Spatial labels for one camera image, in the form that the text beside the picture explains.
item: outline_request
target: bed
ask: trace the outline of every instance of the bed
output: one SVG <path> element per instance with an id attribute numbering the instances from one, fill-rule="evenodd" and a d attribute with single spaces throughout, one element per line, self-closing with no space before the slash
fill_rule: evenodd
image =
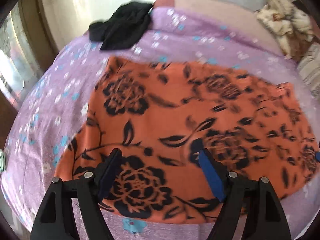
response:
<path id="1" fill-rule="evenodd" d="M 91 42 L 88 34 L 84 34 L 59 53 L 27 96 L 4 149 L 8 163 L 1 174 L 1 189 L 29 231 L 64 148 L 86 119 L 89 96 L 111 55 L 138 62 L 208 62 L 245 69 L 275 84 L 290 82 L 316 138 L 320 138 L 320 127 L 316 125 L 320 121 L 320 107 L 296 73 L 296 64 L 284 59 L 263 27 L 255 25 L 255 32 L 244 28 L 255 22 L 249 11 L 227 3 L 215 4 L 224 6 L 224 11 L 232 15 L 241 13 L 241 19 L 246 21 L 236 25 L 227 21 L 228 14 L 224 17 L 205 15 L 204 12 L 196 14 L 190 5 L 187 8 L 181 5 L 205 1 L 208 0 L 185 0 L 176 3 L 176 7 L 155 8 L 151 28 L 129 50 L 100 51 L 101 44 Z M 207 6 L 210 8 L 214 4 L 210 1 Z M 320 176 L 316 175 L 305 187 L 281 201 L 293 239 L 306 230 L 319 210 L 319 183 Z M 87 239 L 78 203 L 74 201 L 73 204 L 79 236 Z M 103 215 L 115 239 L 132 238 L 125 229 L 131 221 L 107 211 L 103 211 Z M 244 223 L 243 217 L 234 239 L 241 238 Z M 206 239 L 212 224 L 148 222 L 142 227 L 145 230 L 135 235 L 137 239 Z"/>

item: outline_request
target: orange floral cloth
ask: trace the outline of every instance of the orange floral cloth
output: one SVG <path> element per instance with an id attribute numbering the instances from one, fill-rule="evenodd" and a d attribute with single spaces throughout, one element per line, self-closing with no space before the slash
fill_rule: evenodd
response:
<path id="1" fill-rule="evenodd" d="M 154 222 L 212 222 L 221 204 L 199 167 L 204 147 L 229 171 L 268 177 L 279 198 L 318 171 L 319 148 L 291 84 L 216 65 L 111 57 L 55 175 L 77 179 L 119 148 L 122 171 L 102 208 Z"/>

